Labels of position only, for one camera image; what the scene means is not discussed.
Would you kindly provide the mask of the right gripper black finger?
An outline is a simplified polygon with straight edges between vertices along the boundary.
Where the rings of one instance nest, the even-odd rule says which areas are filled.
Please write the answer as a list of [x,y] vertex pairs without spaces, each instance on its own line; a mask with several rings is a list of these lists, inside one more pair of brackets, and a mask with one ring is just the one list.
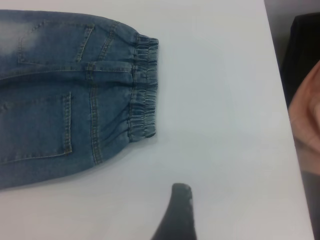
[[192,189],[175,183],[165,214],[155,231],[153,240],[196,240]]

